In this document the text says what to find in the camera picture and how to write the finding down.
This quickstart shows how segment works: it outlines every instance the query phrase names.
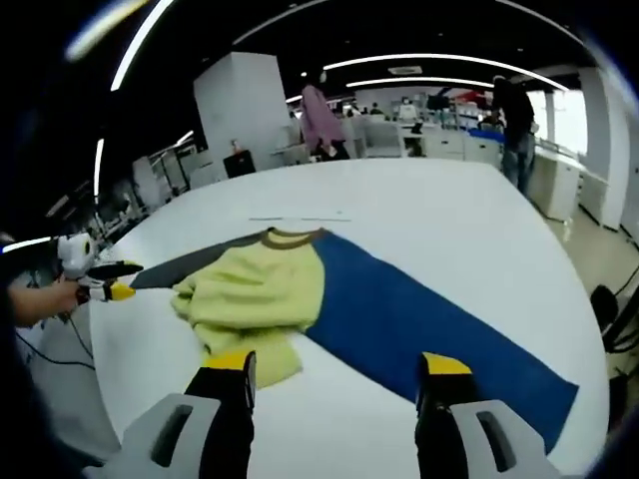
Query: blue pants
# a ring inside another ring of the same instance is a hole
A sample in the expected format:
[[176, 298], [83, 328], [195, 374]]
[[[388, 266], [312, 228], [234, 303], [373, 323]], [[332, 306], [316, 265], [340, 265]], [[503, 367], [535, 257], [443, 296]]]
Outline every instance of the blue pants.
[[527, 133], [514, 146], [505, 146], [501, 160], [503, 175], [526, 196], [534, 167], [535, 137]]

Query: person in pink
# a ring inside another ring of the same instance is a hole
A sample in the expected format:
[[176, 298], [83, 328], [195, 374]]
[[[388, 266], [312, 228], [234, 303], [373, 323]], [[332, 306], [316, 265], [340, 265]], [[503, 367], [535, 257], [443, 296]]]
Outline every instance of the person in pink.
[[323, 162], [348, 160], [344, 147], [345, 137], [341, 123], [332, 113], [320, 84], [326, 81], [326, 72], [309, 72], [307, 85], [302, 90], [302, 132], [312, 155]]

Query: ceiling light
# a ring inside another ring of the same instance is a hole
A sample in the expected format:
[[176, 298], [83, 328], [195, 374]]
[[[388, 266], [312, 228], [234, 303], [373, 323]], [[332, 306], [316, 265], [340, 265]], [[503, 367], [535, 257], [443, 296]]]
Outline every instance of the ceiling light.
[[534, 10], [530, 10], [529, 8], [524, 7], [522, 5], [519, 5], [518, 3], [512, 2], [510, 0], [495, 0], [495, 2], [502, 3], [504, 5], [508, 5], [509, 7], [516, 8], [517, 10], [519, 10], [521, 12], [527, 13], [528, 15], [532, 15], [533, 17], [537, 17], [542, 22], [546, 22], [548, 25], [552, 25], [557, 30], [560, 30], [561, 32], [565, 33], [570, 38], [572, 38], [575, 42], [581, 44], [582, 46], [585, 46], [583, 44], [583, 42], [579, 39], [579, 37], [577, 37], [576, 35], [573, 35], [572, 33], [570, 33], [568, 30], [566, 30], [564, 27], [559, 25], [554, 20], [550, 20], [548, 17], [545, 17], [545, 16], [541, 15], [540, 13], [535, 12]]
[[280, 15], [276, 15], [275, 17], [270, 18], [269, 20], [267, 20], [264, 23], [261, 23], [257, 27], [252, 28], [251, 30], [249, 30], [247, 33], [245, 33], [241, 37], [236, 38], [233, 41], [233, 45], [235, 46], [235, 45], [238, 45], [241, 42], [244, 42], [251, 35], [255, 35], [260, 30], [263, 30], [263, 29], [267, 28], [269, 25], [273, 25], [274, 23], [279, 22], [283, 18], [287, 18], [289, 15], [293, 15], [295, 13], [301, 12], [302, 10], [305, 10], [307, 8], [315, 7], [315, 5], [320, 5], [320, 4], [322, 4], [324, 2], [327, 2], [327, 1], [329, 1], [329, 0], [312, 0], [311, 2], [307, 2], [307, 3], [303, 3], [302, 5], [298, 5], [295, 8], [289, 8], [289, 10], [285, 10]]
[[442, 78], [442, 77], [404, 77], [404, 78], [382, 78], [379, 80], [365, 80], [363, 82], [348, 83], [348, 88], [363, 87], [365, 85], [378, 85], [381, 83], [399, 83], [399, 82], [432, 82], [432, 83], [458, 83], [462, 85], [474, 85], [476, 87], [492, 89], [492, 83], [476, 82], [474, 80], [463, 80], [460, 78]]
[[98, 13], [73, 39], [65, 51], [70, 62], [83, 58], [120, 22], [138, 10], [147, 0], [119, 0]]
[[100, 164], [102, 163], [102, 151], [104, 150], [104, 138], [98, 140], [96, 147], [96, 167], [93, 171], [93, 197], [98, 200], [100, 193]]
[[30, 246], [32, 244], [39, 244], [41, 242], [50, 241], [51, 237], [44, 237], [38, 239], [27, 239], [26, 241], [14, 242], [12, 244], [8, 244], [2, 248], [2, 253], [13, 251], [14, 249], [20, 249], [21, 247]]
[[120, 62], [120, 66], [118, 67], [118, 71], [116, 72], [116, 76], [113, 78], [113, 83], [111, 84], [111, 91], [115, 92], [120, 88], [122, 82], [124, 80], [125, 75], [129, 71], [131, 64], [133, 63], [133, 59], [138, 54], [142, 43], [145, 41], [151, 29], [155, 26], [155, 24], [160, 20], [162, 14], [171, 6], [174, 0], [160, 0], [156, 3], [156, 6], [153, 7], [153, 10], [149, 14], [147, 18], [145, 18], [144, 22], [140, 29], [136, 32], [136, 36], [133, 37], [133, 40], [129, 44], [129, 48], [122, 57], [122, 61]]
[[189, 133], [187, 133], [184, 137], [182, 137], [180, 140], [178, 140], [176, 142], [176, 147], [180, 146], [182, 143], [184, 143], [186, 140], [188, 140], [190, 137], [193, 136], [193, 130], [191, 130]]
[[465, 55], [448, 55], [444, 53], [403, 53], [398, 55], [379, 55], [376, 57], [356, 58], [354, 60], [346, 60], [345, 62], [333, 63], [331, 65], [326, 65], [323, 68], [325, 70], [333, 70], [335, 68], [348, 67], [350, 65], [357, 65], [360, 63], [380, 62], [385, 60], [414, 60], [416, 58], [426, 58], [431, 60], [460, 60], [463, 62], [481, 63], [483, 65], [490, 65], [492, 67], [498, 67], [505, 70], [510, 70], [512, 72], [517, 72], [530, 78], [534, 78], [541, 82], [547, 83], [548, 85], [552, 85], [553, 87], [558, 88], [559, 90], [562, 90], [564, 92], [568, 91], [568, 89], [560, 83], [553, 82], [549, 78], [542, 77], [541, 75], [538, 75], [529, 70], [524, 70], [523, 68], [514, 67], [506, 63], [495, 62], [494, 60], [486, 60], [484, 58], [468, 57]]

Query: robotic arm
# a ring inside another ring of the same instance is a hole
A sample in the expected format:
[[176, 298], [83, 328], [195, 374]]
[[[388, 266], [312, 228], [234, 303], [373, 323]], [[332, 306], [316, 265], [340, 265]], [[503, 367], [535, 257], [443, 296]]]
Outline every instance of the robotic arm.
[[130, 261], [98, 262], [98, 251], [88, 233], [72, 237], [57, 237], [56, 251], [62, 270], [68, 279], [78, 281], [78, 303], [89, 299], [120, 301], [135, 294], [131, 287], [117, 281], [118, 277], [134, 274], [143, 268]]

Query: ceiling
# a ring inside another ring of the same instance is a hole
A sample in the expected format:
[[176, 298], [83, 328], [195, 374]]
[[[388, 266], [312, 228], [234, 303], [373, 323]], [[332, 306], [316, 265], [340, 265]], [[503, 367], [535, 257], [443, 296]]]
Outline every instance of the ceiling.
[[[277, 55], [287, 96], [300, 92], [303, 71], [372, 55], [448, 53], [528, 70], [591, 64], [583, 47], [565, 34], [494, 0], [329, 0], [286, 16], [235, 46], [234, 40], [256, 26], [305, 2], [236, 0], [221, 5], [175, 0], [143, 44], [120, 90], [110, 92], [120, 59], [156, 2], [132, 14], [74, 65], [61, 64], [61, 51], [105, 2], [45, 3], [38, 3], [45, 10], [41, 15], [31, 16], [31, 31], [40, 41], [21, 45], [12, 59], [20, 72], [12, 97], [15, 112], [22, 114], [18, 133], [24, 138], [16, 157], [20, 161], [12, 166], [20, 181], [13, 185], [30, 182], [38, 192], [38, 208], [50, 207], [69, 188], [92, 178], [99, 138], [105, 138], [105, 183], [125, 174], [140, 156], [171, 145], [190, 130], [201, 143], [193, 80], [232, 49]], [[557, 6], [560, 2], [518, 3], [575, 31], [571, 17]], [[22, 7], [25, 15], [30, 7]], [[424, 76], [482, 82], [506, 73], [450, 60], [377, 62], [331, 70], [326, 93], [348, 93], [348, 82], [387, 78], [388, 67], [407, 65], [421, 66]], [[555, 80], [578, 87], [574, 76]], [[528, 84], [530, 89], [542, 86]]]

